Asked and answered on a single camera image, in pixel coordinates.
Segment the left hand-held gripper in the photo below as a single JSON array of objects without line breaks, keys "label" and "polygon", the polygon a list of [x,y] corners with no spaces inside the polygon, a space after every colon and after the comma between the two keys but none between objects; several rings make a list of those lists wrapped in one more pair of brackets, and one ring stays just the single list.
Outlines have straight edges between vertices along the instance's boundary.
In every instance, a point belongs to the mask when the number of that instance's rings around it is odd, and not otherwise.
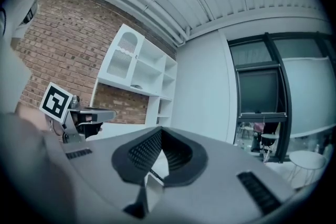
[{"label": "left hand-held gripper", "polygon": [[44,113],[51,131],[64,143],[83,142],[85,137],[97,135],[103,125],[81,122],[107,122],[117,116],[115,110],[83,108],[76,95],[53,82],[48,85],[39,110]]}]

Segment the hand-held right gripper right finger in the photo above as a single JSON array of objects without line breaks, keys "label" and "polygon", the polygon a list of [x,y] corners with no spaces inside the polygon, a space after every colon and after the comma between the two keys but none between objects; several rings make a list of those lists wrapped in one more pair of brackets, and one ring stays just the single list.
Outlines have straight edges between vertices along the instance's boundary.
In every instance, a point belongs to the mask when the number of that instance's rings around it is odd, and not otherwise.
[{"label": "hand-held right gripper right finger", "polygon": [[164,177],[164,187],[183,187],[192,184],[208,164],[205,148],[179,132],[163,127],[161,146],[168,163],[169,174]]}]

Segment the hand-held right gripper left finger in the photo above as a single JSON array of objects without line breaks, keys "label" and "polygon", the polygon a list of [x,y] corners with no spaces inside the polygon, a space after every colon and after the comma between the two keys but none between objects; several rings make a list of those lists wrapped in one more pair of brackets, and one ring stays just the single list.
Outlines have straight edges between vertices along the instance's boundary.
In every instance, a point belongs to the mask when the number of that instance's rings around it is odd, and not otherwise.
[{"label": "hand-held right gripper left finger", "polygon": [[124,182],[141,184],[161,150],[162,128],[156,127],[119,146],[112,154],[112,166]]}]

